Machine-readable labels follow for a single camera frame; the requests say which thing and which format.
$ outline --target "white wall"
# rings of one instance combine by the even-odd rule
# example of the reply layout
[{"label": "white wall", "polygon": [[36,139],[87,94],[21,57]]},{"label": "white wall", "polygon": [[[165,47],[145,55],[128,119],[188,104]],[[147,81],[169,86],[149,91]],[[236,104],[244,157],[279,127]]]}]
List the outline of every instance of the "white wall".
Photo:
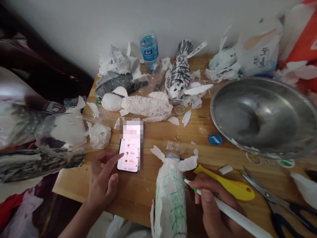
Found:
[{"label": "white wall", "polygon": [[200,54],[217,53],[220,38],[233,24],[227,43],[241,28],[273,16],[301,0],[4,0],[59,54],[91,77],[100,52],[109,45],[124,49],[139,34],[154,30],[160,58],[174,57],[178,43],[191,39]]}]

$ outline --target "scissors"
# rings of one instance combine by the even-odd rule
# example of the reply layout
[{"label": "scissors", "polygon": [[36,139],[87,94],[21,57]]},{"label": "scissors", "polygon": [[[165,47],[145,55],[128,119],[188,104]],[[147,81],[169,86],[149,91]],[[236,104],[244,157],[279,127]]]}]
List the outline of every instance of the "scissors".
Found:
[{"label": "scissors", "polygon": [[309,212],[312,215],[317,217],[316,212],[314,212],[308,208],[302,207],[296,203],[285,202],[284,200],[280,199],[279,197],[275,196],[274,194],[270,193],[268,190],[263,188],[261,183],[257,181],[257,179],[251,174],[251,172],[246,167],[244,167],[244,170],[247,172],[248,176],[246,176],[241,170],[238,170],[238,171],[256,190],[258,190],[260,192],[260,194],[262,194],[266,198],[266,201],[272,210],[271,219],[272,219],[274,229],[280,238],[286,238],[286,236],[283,232],[282,226],[285,226],[295,238],[303,238],[303,236],[300,235],[291,226],[291,224],[289,224],[289,222],[282,216],[282,214],[278,211],[276,204],[279,204],[279,205],[285,207],[290,213],[292,213],[294,216],[296,216],[308,230],[310,230],[312,233],[317,235],[317,228],[314,227],[314,225],[312,225],[300,213],[300,211],[305,210],[305,211],[307,211],[307,212]]}]

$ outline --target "red cloth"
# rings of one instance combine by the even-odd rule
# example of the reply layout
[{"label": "red cloth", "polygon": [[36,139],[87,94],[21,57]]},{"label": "red cloth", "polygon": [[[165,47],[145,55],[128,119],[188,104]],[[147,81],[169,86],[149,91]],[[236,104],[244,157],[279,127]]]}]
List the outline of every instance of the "red cloth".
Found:
[{"label": "red cloth", "polygon": [[13,194],[0,204],[0,232],[8,225],[12,210],[22,203],[26,191],[21,194]]}]

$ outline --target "green sticker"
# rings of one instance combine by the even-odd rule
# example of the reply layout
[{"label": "green sticker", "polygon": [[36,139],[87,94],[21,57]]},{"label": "green sticker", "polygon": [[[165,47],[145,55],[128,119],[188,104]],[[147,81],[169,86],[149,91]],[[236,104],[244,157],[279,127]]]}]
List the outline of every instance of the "green sticker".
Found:
[{"label": "green sticker", "polygon": [[295,166],[294,160],[279,160],[278,162],[283,168],[290,169],[290,168],[293,168]]}]

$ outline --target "blue bottle cap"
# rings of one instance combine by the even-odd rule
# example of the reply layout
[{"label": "blue bottle cap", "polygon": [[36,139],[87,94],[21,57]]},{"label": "blue bottle cap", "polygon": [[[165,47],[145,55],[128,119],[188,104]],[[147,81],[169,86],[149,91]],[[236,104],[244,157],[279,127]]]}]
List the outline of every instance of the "blue bottle cap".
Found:
[{"label": "blue bottle cap", "polygon": [[222,144],[222,138],[216,134],[210,135],[208,140],[213,145],[221,145]]}]

